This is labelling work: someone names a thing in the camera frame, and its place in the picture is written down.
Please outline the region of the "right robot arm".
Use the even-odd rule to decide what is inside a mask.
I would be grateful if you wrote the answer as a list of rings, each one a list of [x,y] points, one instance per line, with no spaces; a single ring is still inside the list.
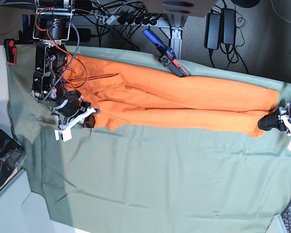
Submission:
[[[91,104],[84,102],[82,94],[64,78],[72,62],[77,61],[76,54],[65,48],[72,29],[80,42],[80,34],[72,23],[77,5],[75,0],[35,1],[33,38],[37,44],[31,95],[55,117],[60,130],[77,117],[80,117],[78,124],[93,128],[94,115],[99,112],[91,109]]]

